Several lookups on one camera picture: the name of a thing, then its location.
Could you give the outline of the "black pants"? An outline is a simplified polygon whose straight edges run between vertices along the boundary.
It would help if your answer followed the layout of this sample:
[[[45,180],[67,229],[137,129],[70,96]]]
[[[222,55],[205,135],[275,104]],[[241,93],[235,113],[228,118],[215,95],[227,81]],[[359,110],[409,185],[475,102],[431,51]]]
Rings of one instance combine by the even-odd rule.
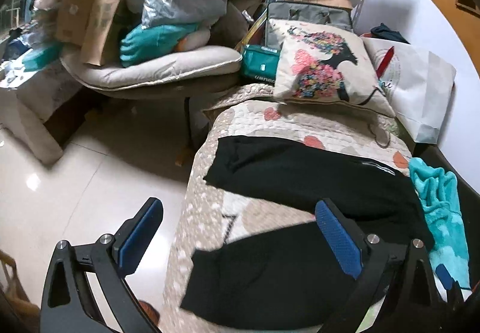
[[[315,224],[328,198],[365,234],[434,246],[408,176],[377,162],[279,137],[219,139],[208,186],[246,198],[224,206],[220,248],[197,249],[180,307],[239,330],[318,326],[343,306],[355,280]]]

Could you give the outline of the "turquoise fleece blanket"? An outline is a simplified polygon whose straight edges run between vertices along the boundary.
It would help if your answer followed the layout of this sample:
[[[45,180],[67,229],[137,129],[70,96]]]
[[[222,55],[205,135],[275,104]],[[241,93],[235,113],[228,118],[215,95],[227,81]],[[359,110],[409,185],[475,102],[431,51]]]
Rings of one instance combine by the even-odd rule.
[[[434,240],[429,251],[431,266],[443,265],[462,289],[470,289],[470,255],[456,175],[420,158],[410,159],[408,170]]]

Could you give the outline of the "heart-patterned quilt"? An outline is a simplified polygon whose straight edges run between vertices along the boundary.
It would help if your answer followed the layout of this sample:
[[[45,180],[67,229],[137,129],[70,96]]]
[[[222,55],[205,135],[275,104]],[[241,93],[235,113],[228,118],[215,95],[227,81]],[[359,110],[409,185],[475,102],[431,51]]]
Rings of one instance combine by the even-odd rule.
[[[211,129],[194,157],[168,260],[164,332],[315,332],[355,287],[315,221],[328,198],[364,234],[420,240],[433,265],[465,243],[455,177],[427,180],[395,120],[351,106],[268,99],[235,89],[206,110]]]

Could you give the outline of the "beige lounge chair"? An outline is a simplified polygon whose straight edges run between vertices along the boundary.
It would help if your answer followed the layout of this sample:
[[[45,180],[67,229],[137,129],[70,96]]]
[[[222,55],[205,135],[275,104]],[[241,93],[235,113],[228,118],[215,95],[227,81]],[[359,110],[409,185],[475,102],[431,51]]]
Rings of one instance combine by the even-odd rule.
[[[231,0],[226,16],[213,26],[213,40],[194,50],[173,52],[131,67],[103,67],[80,61],[80,48],[66,45],[60,61],[80,84],[110,98],[157,99],[218,93],[239,79],[242,55],[237,45],[250,26],[243,15],[258,16],[265,0]]]

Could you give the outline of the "white paper shopping bag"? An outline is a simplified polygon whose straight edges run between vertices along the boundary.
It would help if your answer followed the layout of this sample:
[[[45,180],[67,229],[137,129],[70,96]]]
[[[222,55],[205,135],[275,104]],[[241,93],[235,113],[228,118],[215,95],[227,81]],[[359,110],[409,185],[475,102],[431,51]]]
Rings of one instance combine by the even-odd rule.
[[[379,81],[396,118],[416,143],[436,144],[447,114],[456,69],[435,53],[402,42],[363,37],[372,64],[393,56]]]

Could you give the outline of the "teal cloth on chair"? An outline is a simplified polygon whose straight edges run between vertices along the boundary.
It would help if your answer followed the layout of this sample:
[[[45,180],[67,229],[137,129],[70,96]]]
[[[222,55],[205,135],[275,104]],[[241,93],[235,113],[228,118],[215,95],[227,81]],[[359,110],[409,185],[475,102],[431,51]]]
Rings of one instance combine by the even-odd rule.
[[[137,26],[120,42],[122,67],[138,65],[171,53],[184,37],[199,29],[198,24]]]

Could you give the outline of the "floral girl cushion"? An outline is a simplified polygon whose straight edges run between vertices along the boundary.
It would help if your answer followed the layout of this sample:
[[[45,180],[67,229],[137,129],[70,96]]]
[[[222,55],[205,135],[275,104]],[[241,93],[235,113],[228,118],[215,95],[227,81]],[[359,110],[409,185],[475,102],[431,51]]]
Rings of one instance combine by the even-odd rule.
[[[269,19],[266,41],[280,48],[273,97],[342,104],[393,118],[363,41],[350,31],[300,20]]]

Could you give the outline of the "teal pouch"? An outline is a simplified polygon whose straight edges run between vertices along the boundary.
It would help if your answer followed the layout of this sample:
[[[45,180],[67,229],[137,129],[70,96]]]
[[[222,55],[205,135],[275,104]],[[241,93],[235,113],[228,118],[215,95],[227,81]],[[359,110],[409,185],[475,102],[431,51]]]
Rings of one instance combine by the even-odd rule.
[[[279,58],[279,50],[267,46],[245,45],[242,52],[241,74],[274,85]]]

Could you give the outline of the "brown cardboard box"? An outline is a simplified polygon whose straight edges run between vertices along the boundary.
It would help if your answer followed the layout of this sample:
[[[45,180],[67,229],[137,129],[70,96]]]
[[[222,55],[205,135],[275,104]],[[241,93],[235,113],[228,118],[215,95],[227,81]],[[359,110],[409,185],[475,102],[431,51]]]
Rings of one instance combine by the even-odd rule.
[[[119,57],[120,30],[125,27],[125,0],[59,0],[55,40],[80,48],[80,61],[103,66]]]

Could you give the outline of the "grey fabric bag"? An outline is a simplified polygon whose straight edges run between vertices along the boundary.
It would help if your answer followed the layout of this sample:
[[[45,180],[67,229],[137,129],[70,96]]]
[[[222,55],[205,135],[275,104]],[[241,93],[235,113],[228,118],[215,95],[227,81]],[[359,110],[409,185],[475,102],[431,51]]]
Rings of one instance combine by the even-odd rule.
[[[265,45],[280,49],[285,37],[276,23],[278,20],[303,21],[316,25],[331,25],[346,31],[353,31],[352,19],[347,9],[328,7],[320,4],[279,1],[267,8],[265,28]]]

